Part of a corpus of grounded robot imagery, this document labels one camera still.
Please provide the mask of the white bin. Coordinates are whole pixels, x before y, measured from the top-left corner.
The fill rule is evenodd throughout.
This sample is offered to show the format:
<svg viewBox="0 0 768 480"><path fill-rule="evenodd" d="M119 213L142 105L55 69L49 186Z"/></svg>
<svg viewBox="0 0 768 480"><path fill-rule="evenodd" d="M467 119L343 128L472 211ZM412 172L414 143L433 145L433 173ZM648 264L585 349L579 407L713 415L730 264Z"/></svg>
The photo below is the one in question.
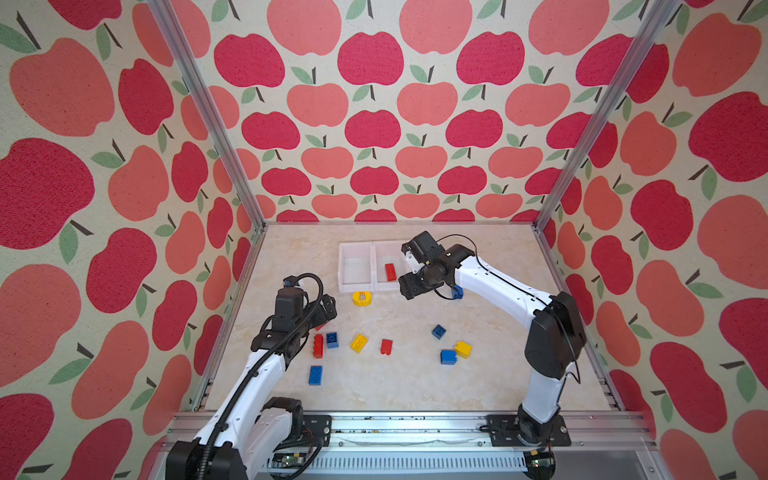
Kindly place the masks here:
<svg viewBox="0 0 768 480"><path fill-rule="evenodd" d="M338 290L341 293L374 291L374 251L372 242L339 244Z"/></svg>
<svg viewBox="0 0 768 480"><path fill-rule="evenodd" d="M404 240L373 242L374 288L376 292L398 292L398 279L411 272L402 253Z"/></svg>

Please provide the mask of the yellow lego angled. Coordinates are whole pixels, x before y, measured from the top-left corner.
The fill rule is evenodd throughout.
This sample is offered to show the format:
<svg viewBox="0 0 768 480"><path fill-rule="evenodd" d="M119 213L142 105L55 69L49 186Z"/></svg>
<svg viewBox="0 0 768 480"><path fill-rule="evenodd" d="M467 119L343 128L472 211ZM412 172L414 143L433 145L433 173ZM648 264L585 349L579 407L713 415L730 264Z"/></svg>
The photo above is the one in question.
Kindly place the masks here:
<svg viewBox="0 0 768 480"><path fill-rule="evenodd" d="M363 351L363 349L365 348L365 346L367 345L367 343L368 343L368 338L366 336L362 335L362 334L358 334L358 335L355 336L353 341L350 343L350 348L355 353L361 353Z"/></svg>

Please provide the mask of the yellow lego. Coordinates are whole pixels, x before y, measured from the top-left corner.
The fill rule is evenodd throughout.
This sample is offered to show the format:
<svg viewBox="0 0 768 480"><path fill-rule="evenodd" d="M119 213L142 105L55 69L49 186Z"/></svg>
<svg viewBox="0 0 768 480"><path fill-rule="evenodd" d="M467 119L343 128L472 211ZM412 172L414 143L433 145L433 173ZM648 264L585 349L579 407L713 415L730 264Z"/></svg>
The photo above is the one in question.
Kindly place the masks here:
<svg viewBox="0 0 768 480"><path fill-rule="evenodd" d="M455 353L463 359L468 359L472 352L472 346L464 341L458 341L454 346Z"/></svg>

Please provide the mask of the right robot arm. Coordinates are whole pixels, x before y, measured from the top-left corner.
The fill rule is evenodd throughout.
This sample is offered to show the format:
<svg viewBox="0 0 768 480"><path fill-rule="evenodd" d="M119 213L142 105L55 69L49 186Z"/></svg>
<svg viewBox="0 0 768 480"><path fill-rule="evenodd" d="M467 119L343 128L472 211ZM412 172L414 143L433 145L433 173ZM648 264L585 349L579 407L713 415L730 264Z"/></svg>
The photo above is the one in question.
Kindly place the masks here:
<svg viewBox="0 0 768 480"><path fill-rule="evenodd" d="M524 356L531 374L516 415L518 437L529 446L547 443L556 430L567 378L581 381L578 360L587 339L576 300L564 291L538 290L488 265L476 246L445 248L427 231L404 243L401 252L410 268L398 278L406 299L443 286L470 291L525 328Z"/></svg>

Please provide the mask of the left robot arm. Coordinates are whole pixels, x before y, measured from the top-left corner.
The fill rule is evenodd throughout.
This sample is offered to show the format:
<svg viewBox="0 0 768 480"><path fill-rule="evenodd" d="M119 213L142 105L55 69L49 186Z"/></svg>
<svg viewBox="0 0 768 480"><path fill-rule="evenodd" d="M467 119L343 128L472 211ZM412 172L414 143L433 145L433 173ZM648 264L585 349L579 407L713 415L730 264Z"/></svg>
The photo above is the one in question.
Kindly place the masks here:
<svg viewBox="0 0 768 480"><path fill-rule="evenodd" d="M254 479L274 453L308 447L295 479L314 462L325 440L307 429L299 399L277 397L272 390L302 351L313 329L337 316L335 299L321 278L302 273L283 280L274 313L251 342L238 383L193 439L177 441L165 461L166 479Z"/></svg>

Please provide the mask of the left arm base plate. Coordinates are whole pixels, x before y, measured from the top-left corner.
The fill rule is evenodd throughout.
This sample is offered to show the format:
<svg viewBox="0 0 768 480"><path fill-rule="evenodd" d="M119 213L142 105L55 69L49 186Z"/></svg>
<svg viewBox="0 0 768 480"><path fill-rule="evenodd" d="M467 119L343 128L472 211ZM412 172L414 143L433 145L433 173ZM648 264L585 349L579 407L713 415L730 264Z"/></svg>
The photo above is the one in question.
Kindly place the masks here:
<svg viewBox="0 0 768 480"><path fill-rule="evenodd" d="M328 447L332 433L332 420L331 415L304 414L302 425L294 428L289 437L276 447L276 450L317 445L323 448Z"/></svg>

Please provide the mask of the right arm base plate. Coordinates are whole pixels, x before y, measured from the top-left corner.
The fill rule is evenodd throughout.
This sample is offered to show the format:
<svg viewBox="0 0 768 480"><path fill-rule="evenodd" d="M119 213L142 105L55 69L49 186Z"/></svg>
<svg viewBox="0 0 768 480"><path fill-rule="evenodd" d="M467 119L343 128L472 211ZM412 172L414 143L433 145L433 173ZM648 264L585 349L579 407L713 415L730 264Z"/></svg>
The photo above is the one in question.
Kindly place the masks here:
<svg viewBox="0 0 768 480"><path fill-rule="evenodd" d="M572 440L568 428L560 415L555 415L544 424L517 414L487 415L486 423L479 431L487 434L493 447L569 447Z"/></svg>

